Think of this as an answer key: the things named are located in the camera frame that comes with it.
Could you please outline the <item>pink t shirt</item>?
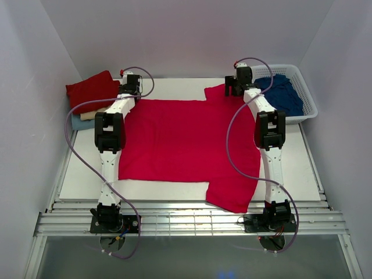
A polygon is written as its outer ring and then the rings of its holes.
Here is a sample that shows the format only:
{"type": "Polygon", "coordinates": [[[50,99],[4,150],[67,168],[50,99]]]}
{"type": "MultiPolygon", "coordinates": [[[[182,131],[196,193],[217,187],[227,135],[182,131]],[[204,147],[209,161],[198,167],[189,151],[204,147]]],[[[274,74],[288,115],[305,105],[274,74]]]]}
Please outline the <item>pink t shirt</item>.
{"type": "MultiPolygon", "coordinates": [[[[206,88],[203,101],[140,100],[124,119],[126,145],[120,180],[207,182],[206,201],[243,213],[257,181],[239,174],[226,152],[228,125],[244,104],[225,96],[224,85],[206,88]]],[[[259,176],[260,152],[253,141],[255,120],[243,108],[232,125],[230,156],[243,173],[259,176]]]]}

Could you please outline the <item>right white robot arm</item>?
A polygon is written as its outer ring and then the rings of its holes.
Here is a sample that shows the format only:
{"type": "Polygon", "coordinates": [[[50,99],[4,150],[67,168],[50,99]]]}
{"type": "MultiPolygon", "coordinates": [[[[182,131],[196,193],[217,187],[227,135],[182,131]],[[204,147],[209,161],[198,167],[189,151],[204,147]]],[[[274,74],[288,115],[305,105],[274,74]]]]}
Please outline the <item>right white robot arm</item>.
{"type": "Polygon", "coordinates": [[[225,77],[225,95],[242,96],[244,104],[234,113],[227,129],[226,152],[232,167],[244,177],[263,181],[266,185],[263,213],[249,217],[245,224],[269,231],[283,231],[291,222],[291,208],[283,189],[282,148],[285,143],[285,112],[269,104],[261,90],[253,83],[252,68],[246,63],[238,62],[234,66],[235,74],[225,77]],[[229,150],[230,131],[243,108],[249,108],[255,117],[253,140],[260,151],[264,166],[264,177],[254,177],[243,173],[233,163],[229,150]]]}

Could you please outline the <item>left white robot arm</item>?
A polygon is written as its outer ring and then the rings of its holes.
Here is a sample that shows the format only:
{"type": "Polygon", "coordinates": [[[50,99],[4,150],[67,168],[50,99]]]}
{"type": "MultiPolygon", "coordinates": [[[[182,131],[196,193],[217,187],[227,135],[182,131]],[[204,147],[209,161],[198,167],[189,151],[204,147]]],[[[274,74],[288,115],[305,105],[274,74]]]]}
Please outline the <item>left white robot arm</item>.
{"type": "Polygon", "coordinates": [[[141,97],[141,76],[126,71],[123,84],[119,85],[118,100],[103,112],[95,114],[95,146],[101,161],[101,176],[105,181],[101,186],[101,195],[96,209],[91,213],[96,224],[104,230],[116,233],[124,227],[120,214],[120,197],[112,190],[119,179],[119,159],[126,144],[124,119],[141,97]]]}

